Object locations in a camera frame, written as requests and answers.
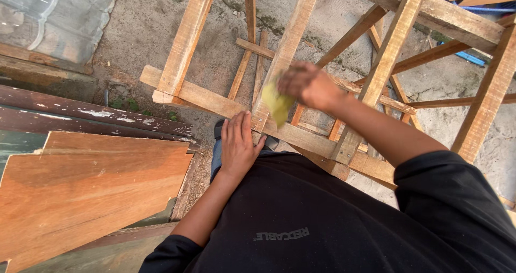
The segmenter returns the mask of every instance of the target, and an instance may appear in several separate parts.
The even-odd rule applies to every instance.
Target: plywood sheet
[[[40,154],[11,155],[0,186],[7,272],[164,210],[193,156],[187,149],[184,142],[52,131]]]

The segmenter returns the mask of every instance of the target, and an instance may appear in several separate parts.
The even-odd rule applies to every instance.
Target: blue jeans
[[[260,155],[276,154],[276,153],[283,153],[283,152],[288,152],[288,151],[276,152],[276,151],[262,150],[262,151],[260,151]],[[212,173],[210,176],[210,183],[212,183],[213,179],[215,178],[214,172],[216,170],[218,171],[218,168],[221,167],[223,164],[222,159],[221,159],[222,154],[223,154],[223,142],[222,142],[222,140],[217,140],[217,142],[215,142],[215,145],[213,146]]]

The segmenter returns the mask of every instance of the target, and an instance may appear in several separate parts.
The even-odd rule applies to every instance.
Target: wooden crossbar
[[[358,99],[364,104],[374,108],[380,98],[403,42],[415,22],[421,3],[422,0],[401,1],[385,37],[385,43],[381,46],[364,88],[360,92]],[[346,125],[333,151],[332,159],[348,164],[361,141],[362,137]]]

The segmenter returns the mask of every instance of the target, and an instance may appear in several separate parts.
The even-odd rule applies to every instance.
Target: concrete ground
[[[258,30],[269,31],[268,48],[276,50],[284,27],[297,0],[256,0]],[[234,44],[237,37],[247,38],[244,0],[214,0],[185,79],[227,96],[244,50]],[[178,119],[196,127],[196,138],[202,140],[200,164],[190,187],[190,204],[200,197],[209,182],[212,129],[220,118],[189,109],[171,108],[152,102],[154,88],[139,83],[146,64],[162,69],[170,52],[173,38],[181,22],[188,0],[118,0],[112,18],[94,56],[94,76],[102,89],[95,97],[102,103],[102,91],[110,89],[111,97],[134,98],[140,111],[167,117],[171,110]],[[296,59],[317,61],[340,37],[355,24],[372,3],[367,0],[317,0],[306,31],[295,54]],[[384,34],[392,20],[389,12],[384,19]],[[403,46],[400,60],[435,46],[436,41],[412,29]],[[354,81],[367,75],[371,68],[372,44],[364,35],[327,65],[328,72]],[[270,60],[266,60],[266,74]],[[249,106],[255,79],[256,55],[253,54],[243,77],[236,101]],[[398,76],[413,101],[474,96],[486,68],[471,64],[455,55],[449,56]],[[516,90],[514,80],[509,92]],[[475,165],[486,174],[495,191],[510,200],[516,186],[516,131],[512,123],[515,105],[502,105]],[[450,147],[468,111],[468,107],[422,109],[418,118],[430,136]],[[332,118],[307,110],[302,122],[330,129]],[[282,147],[292,150],[287,144]],[[348,183],[377,199],[396,206],[394,194],[368,178],[351,173]]]

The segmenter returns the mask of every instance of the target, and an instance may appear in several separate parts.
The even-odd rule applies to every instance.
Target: finger
[[[238,113],[235,118],[235,128],[233,130],[235,142],[242,142],[242,122],[244,111]]]
[[[233,141],[234,138],[235,138],[235,119],[236,119],[236,116],[238,115],[238,113],[236,113],[235,115],[233,115],[233,118],[231,118],[231,120],[229,121],[229,124],[228,124],[228,141]]]
[[[228,119],[224,119],[223,129],[220,131],[220,137],[224,141],[228,138]]]
[[[242,139],[244,143],[253,143],[253,137],[251,136],[251,112],[246,111],[243,117],[242,123]]]
[[[265,139],[267,139],[267,136],[266,135],[263,135],[260,140],[258,141],[258,144],[255,145],[255,155],[258,156],[258,154],[260,153],[261,149],[263,148],[263,146],[265,145]]]

